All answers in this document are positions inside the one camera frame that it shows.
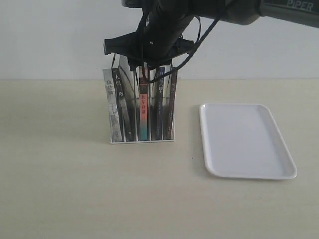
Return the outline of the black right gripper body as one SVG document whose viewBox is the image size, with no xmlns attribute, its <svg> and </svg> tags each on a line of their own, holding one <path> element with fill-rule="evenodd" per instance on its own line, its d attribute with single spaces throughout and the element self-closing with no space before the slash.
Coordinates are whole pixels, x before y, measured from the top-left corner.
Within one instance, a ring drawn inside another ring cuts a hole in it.
<svg viewBox="0 0 319 239">
<path fill-rule="evenodd" d="M 105 39 L 104 54 L 126 56 L 131 66 L 141 66 L 143 62 L 151 68 L 168 65 L 172 59 L 193 49 L 192 40 L 180 37 L 193 19 L 193 15 L 176 18 L 167 14 L 149 14 L 145 25 L 139 25 L 135 32 Z"/>
</svg>

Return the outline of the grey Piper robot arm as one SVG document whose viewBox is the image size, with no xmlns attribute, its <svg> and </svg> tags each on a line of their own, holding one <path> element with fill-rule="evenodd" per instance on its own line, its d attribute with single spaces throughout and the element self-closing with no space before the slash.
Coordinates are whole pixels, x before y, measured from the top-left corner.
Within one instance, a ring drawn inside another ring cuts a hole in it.
<svg viewBox="0 0 319 239">
<path fill-rule="evenodd" d="M 155 68 L 190 54 L 200 40 L 182 38 L 196 17 L 236 25 L 250 25 L 269 17 L 318 28 L 317 0 L 124 0 L 127 8 L 140 8 L 142 17 L 136 31 L 104 40 L 104 54 L 126 56 L 131 65 L 147 63 Z"/>
</svg>

